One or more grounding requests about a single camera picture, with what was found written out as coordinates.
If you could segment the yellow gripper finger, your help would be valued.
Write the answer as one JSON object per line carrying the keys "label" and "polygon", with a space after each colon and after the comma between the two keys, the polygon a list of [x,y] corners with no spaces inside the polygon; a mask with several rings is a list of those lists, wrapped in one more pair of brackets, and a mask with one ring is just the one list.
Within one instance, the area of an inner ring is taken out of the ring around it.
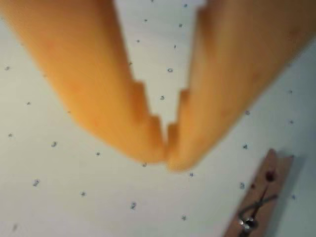
{"label": "yellow gripper finger", "polygon": [[188,170],[316,33],[313,0],[209,0],[199,9],[190,83],[168,128],[168,169]]}
{"label": "yellow gripper finger", "polygon": [[3,0],[0,10],[80,126],[139,162],[165,161],[114,1]]}

